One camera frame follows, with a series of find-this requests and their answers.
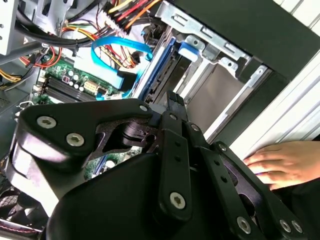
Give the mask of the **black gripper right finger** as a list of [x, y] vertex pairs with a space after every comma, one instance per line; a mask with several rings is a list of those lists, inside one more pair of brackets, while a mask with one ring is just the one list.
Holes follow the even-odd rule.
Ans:
[[176, 96], [200, 172], [209, 179], [222, 214], [224, 240], [307, 240], [306, 228], [285, 204], [221, 141], [209, 145], [189, 122], [184, 100]]

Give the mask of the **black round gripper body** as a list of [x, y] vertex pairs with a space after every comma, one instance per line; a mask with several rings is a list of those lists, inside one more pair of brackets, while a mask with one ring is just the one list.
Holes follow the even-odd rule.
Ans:
[[[164, 215], [159, 186], [164, 172], [172, 185], [191, 188], [189, 221]], [[49, 240], [233, 240], [222, 205], [187, 157], [135, 156], [68, 192], [46, 227]]]

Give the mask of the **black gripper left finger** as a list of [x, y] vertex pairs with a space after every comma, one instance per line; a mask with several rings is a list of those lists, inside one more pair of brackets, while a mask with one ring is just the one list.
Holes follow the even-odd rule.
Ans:
[[88, 161], [138, 146], [160, 159], [159, 199], [190, 180], [183, 99], [168, 93], [157, 112], [137, 98], [33, 105], [22, 110], [14, 131], [6, 176], [51, 216], [59, 200], [84, 182]]

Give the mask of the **person's bare hand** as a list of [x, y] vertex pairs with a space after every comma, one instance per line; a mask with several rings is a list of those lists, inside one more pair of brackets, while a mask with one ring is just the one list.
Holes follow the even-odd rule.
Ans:
[[263, 147], [243, 162], [270, 190], [320, 177], [320, 143], [290, 141]]

